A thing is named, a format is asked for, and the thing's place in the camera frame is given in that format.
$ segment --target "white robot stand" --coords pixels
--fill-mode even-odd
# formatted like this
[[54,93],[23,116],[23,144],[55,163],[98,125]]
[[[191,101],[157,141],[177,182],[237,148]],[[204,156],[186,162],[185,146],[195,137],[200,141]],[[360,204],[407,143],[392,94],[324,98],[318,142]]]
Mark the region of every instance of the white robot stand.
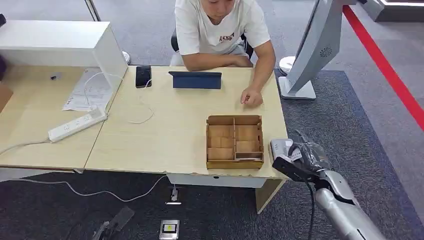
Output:
[[284,57],[278,78],[285,99],[316,98],[311,79],[333,59],[340,48],[343,5],[357,0],[316,0],[296,56]]

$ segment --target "black wire on floor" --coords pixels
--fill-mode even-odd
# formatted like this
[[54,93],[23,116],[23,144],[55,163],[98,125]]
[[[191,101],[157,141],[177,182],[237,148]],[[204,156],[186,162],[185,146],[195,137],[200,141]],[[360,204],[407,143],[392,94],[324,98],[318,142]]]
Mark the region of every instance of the black wire on floor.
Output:
[[311,185],[309,185],[308,181],[306,179],[303,179],[305,184],[307,185],[307,188],[309,189],[310,193],[310,201],[311,201],[311,213],[310,213],[310,223],[309,223],[309,233],[307,235],[307,240],[311,240],[312,237],[312,228],[314,226],[314,214],[315,214],[315,199],[314,199],[314,192],[312,191]]
[[88,211],[79,221],[77,221],[74,225],[72,225],[72,227],[69,229],[69,232],[67,233],[66,237],[64,238],[65,240],[69,240],[71,237],[71,234],[74,232],[74,230],[82,225],[89,216],[93,215],[93,214],[97,214],[97,213],[102,213],[102,214],[107,214],[111,219],[113,218],[113,215],[110,212],[104,211],[104,210],[91,210]]

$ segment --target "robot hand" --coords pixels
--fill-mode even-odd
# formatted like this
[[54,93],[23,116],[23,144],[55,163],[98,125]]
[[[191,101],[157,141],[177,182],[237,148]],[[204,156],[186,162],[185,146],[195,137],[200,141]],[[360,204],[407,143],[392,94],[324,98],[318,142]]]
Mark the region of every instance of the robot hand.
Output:
[[[304,136],[302,140],[273,139],[272,167],[293,181],[315,184],[314,198],[341,240],[385,240],[360,207],[346,179],[330,170],[323,148]],[[294,152],[301,157],[293,158]]]

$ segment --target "charging cable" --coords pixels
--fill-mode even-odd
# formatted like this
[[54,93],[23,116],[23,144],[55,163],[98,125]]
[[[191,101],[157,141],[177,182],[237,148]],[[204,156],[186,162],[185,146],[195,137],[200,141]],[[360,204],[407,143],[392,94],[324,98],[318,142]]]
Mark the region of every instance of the charging cable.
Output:
[[28,146],[28,145],[35,145],[35,144],[46,144],[46,143],[51,143],[50,139],[47,137],[46,139],[43,140],[38,140],[38,141],[28,141],[28,142],[23,142],[23,143],[18,143],[12,146],[9,146],[3,150],[0,150],[0,155],[4,154],[5,152],[14,149],[14,148],[18,148],[18,147],[24,147],[24,146]]
[[[96,74],[94,74],[93,76],[91,76],[87,81],[85,81],[85,83],[84,83],[84,96],[85,96],[85,101],[87,102],[87,104],[88,104],[88,106],[89,106],[89,108],[90,109],[93,109],[93,106],[91,106],[91,104],[90,104],[90,102],[89,102],[89,98],[88,98],[88,96],[87,96],[87,83],[91,80],[91,79],[93,79],[95,76],[97,76],[97,75],[99,75],[99,74],[103,74],[103,75],[109,75],[109,76],[114,76],[114,77],[117,77],[117,78],[120,78],[122,81],[124,80],[122,77],[120,77],[120,76],[118,76],[118,75],[115,75],[115,74],[110,74],[110,73],[105,73],[105,72],[97,72]],[[106,80],[107,80],[107,82],[109,83],[109,87],[110,88],[112,88],[112,84],[111,84],[111,82],[106,78]],[[146,83],[146,85],[143,87],[143,89],[146,89],[147,87],[148,87],[148,85],[149,85],[149,83],[151,82],[152,80],[150,79],[149,81],[147,81],[147,83]],[[133,121],[133,120],[128,120],[128,123],[130,123],[130,124],[143,124],[143,123],[145,123],[145,122],[147,122],[147,121],[149,121],[154,115],[155,115],[155,111],[153,111],[153,109],[150,107],[150,106],[148,106],[147,104],[145,104],[142,100],[141,100],[141,96],[138,98],[138,101],[141,103],[141,104],[143,104],[144,106],[146,106],[149,110],[150,110],[150,112],[151,112],[151,115],[148,117],[148,118],[146,118],[145,120],[142,120],[142,121]]]
[[81,197],[89,197],[89,196],[94,196],[94,195],[97,195],[97,194],[110,194],[110,195],[114,196],[115,198],[117,198],[119,201],[124,202],[124,203],[128,203],[128,202],[142,198],[142,197],[146,196],[147,194],[149,194],[153,190],[153,188],[155,188],[155,186],[159,183],[159,181],[161,179],[165,178],[165,177],[166,177],[166,175],[161,176],[153,184],[153,186],[150,188],[150,190],[147,191],[146,193],[139,195],[139,196],[136,196],[136,197],[133,197],[131,199],[127,199],[127,200],[120,198],[119,196],[117,196],[115,193],[113,193],[111,191],[98,191],[98,192],[93,192],[93,193],[79,193],[67,181],[37,181],[37,180],[31,180],[31,179],[25,179],[25,178],[8,179],[7,181],[30,182],[30,183],[36,183],[36,184],[66,184],[72,190],[72,192],[74,192],[76,195],[81,196]]

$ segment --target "red floor line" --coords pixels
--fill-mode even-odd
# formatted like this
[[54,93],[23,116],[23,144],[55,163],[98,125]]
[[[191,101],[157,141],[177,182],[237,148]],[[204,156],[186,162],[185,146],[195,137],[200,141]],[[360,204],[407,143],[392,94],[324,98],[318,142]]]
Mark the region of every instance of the red floor line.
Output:
[[358,17],[355,15],[352,9],[348,5],[345,5],[343,6],[343,13],[344,16],[346,16],[347,21],[352,26],[353,31],[356,33],[359,40],[365,47],[366,51],[386,78],[387,82],[390,84],[394,92],[402,101],[403,105],[405,105],[406,109],[408,109],[409,113],[424,131],[424,110],[421,108],[420,104],[412,96],[404,82],[399,78],[398,74],[390,65],[389,61],[387,61],[386,57],[379,49],[376,42],[359,21]]

